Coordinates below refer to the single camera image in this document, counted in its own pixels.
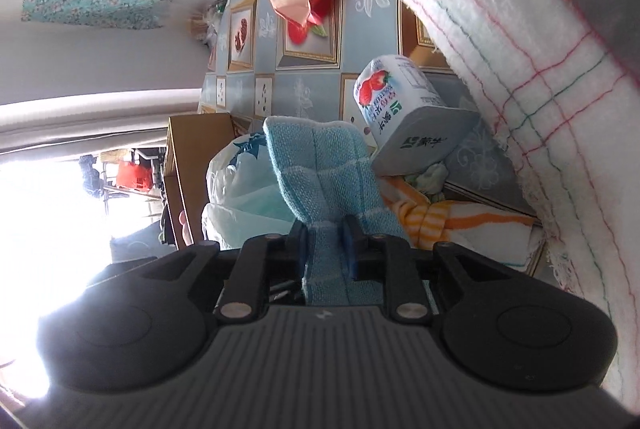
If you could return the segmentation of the green white scrunchie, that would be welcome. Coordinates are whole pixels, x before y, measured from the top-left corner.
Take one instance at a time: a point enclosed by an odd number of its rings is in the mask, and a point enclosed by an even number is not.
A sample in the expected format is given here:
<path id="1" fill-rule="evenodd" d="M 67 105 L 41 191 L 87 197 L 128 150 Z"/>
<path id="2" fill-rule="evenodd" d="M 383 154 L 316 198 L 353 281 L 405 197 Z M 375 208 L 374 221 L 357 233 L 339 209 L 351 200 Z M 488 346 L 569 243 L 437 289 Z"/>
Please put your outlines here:
<path id="1" fill-rule="evenodd" d="M 445 200 L 444 185 L 449 171 L 446 164 L 438 162 L 432 164 L 423 173 L 408 175 L 406 182 L 431 202 Z"/>

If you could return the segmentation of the light blue towel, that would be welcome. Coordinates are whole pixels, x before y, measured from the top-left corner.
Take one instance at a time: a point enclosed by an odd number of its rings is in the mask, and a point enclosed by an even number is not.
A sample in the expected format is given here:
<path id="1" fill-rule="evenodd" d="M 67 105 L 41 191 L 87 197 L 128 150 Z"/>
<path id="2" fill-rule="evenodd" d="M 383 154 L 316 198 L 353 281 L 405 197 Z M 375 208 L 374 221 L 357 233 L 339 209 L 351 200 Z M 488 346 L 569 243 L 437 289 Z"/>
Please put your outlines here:
<path id="1" fill-rule="evenodd" d="M 407 235 L 384 204 L 361 133 L 343 121 L 295 117 L 269 117 L 264 132 L 283 199 L 309 233 L 308 305 L 379 305 L 380 283 L 349 276 L 343 220 L 352 215 L 367 234 Z"/>

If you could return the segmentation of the white plastic bag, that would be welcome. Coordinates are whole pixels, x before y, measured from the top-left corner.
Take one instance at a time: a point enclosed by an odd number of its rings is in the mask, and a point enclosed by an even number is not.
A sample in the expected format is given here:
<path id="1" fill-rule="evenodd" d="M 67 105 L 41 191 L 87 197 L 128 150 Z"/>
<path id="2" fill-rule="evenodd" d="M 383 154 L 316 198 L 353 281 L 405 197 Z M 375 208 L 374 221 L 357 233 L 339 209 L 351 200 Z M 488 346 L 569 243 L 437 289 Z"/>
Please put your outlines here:
<path id="1" fill-rule="evenodd" d="M 208 241 L 239 249 L 247 239 L 291 230 L 295 217 L 281 195 L 262 132 L 241 135 L 221 149 L 209 161 L 205 180 L 202 231 Z"/>

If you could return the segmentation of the strawberry milk carton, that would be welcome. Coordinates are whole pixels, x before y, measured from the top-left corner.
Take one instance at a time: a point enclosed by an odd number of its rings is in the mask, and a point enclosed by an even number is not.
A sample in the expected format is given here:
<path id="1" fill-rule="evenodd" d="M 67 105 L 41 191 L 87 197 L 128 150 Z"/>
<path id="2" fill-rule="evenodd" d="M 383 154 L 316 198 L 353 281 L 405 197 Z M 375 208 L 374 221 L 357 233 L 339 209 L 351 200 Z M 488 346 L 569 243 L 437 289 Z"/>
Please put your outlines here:
<path id="1" fill-rule="evenodd" d="M 363 69 L 354 99 L 376 143 L 378 176 L 424 172 L 444 160 L 478 121 L 474 110 L 450 107 L 410 59 L 383 55 Z"/>

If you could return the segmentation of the orange striped towel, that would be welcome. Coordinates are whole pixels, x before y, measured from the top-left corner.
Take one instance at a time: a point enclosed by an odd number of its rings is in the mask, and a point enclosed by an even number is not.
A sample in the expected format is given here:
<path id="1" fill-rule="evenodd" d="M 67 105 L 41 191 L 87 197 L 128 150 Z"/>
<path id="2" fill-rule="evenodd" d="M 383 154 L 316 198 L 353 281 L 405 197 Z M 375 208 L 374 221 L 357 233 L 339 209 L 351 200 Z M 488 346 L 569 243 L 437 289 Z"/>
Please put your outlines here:
<path id="1" fill-rule="evenodd" d="M 450 241 L 526 272 L 544 245 L 542 228 L 528 215 L 472 201 L 432 201 L 399 176 L 379 178 L 378 189 L 414 248 Z"/>

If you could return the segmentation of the brown cardboard box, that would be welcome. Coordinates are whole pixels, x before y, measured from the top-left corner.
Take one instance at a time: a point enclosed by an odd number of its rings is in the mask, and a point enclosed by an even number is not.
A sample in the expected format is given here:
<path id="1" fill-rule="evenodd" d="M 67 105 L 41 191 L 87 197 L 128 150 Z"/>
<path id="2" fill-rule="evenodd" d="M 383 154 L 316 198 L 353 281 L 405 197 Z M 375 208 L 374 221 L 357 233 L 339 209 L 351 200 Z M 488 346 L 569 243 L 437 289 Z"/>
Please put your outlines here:
<path id="1" fill-rule="evenodd" d="M 191 114 L 168 120 L 164 184 L 179 249 L 203 240 L 201 217 L 208 203 L 206 171 L 235 139 L 229 114 Z"/>

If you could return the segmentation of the patterned fruit floor mat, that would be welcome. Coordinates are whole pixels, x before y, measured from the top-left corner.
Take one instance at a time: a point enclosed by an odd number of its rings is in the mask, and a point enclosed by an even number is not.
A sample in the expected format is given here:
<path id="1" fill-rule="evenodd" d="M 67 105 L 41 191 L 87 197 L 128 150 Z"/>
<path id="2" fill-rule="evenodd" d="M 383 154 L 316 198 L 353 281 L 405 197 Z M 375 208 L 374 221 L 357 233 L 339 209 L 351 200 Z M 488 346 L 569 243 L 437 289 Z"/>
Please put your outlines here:
<path id="1" fill-rule="evenodd" d="M 238 3 L 241 0 L 230 0 Z M 408 48 L 411 12 L 400 0 L 337 0 L 340 7 L 326 19 L 326 38 L 310 34 L 307 41 L 319 48 L 335 48 L 334 63 L 295 57 L 283 50 L 288 39 L 280 17 L 269 0 L 257 0 L 254 65 L 248 71 L 228 67 L 228 40 L 218 37 L 216 75 L 227 81 L 227 98 L 222 107 L 235 115 L 281 115 L 333 121 L 346 118 L 340 100 L 352 94 L 352 82 L 376 56 L 404 52 Z M 273 77 L 272 105 L 265 112 L 254 102 L 255 79 Z M 477 124 L 445 159 L 449 172 L 446 191 L 454 197 L 468 197 L 494 206 L 531 215 L 512 164 L 489 135 L 487 126 Z"/>

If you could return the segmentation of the white striped blanket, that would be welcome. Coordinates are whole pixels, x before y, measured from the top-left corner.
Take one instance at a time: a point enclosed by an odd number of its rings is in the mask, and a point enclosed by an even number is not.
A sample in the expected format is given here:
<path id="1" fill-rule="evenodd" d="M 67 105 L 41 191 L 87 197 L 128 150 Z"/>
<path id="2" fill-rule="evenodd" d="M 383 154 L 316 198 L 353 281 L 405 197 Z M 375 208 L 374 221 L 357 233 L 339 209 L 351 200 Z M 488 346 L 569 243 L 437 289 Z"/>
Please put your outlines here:
<path id="1" fill-rule="evenodd" d="M 465 83 L 549 238 L 559 283 L 618 331 L 639 406 L 639 0 L 404 0 Z"/>

